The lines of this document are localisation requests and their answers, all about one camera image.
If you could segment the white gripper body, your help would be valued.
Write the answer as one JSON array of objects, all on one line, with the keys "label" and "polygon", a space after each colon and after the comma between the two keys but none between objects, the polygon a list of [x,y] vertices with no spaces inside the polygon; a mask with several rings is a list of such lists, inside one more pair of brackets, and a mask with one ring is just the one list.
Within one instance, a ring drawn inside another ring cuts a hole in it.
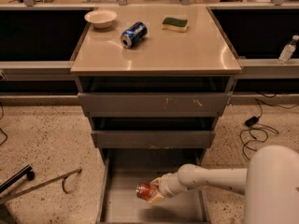
[{"label": "white gripper body", "polygon": [[187,187],[179,181],[177,173],[168,173],[160,178],[159,191],[164,197],[173,198],[187,191]]}]

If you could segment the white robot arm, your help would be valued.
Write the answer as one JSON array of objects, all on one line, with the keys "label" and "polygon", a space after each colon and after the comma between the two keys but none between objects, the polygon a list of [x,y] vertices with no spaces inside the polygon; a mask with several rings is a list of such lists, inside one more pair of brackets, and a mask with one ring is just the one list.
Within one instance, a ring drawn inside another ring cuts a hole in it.
[{"label": "white robot arm", "polygon": [[151,184],[150,204],[210,186],[245,195],[244,224],[299,224],[299,153],[287,147],[259,149],[246,168],[205,169],[185,164]]}]

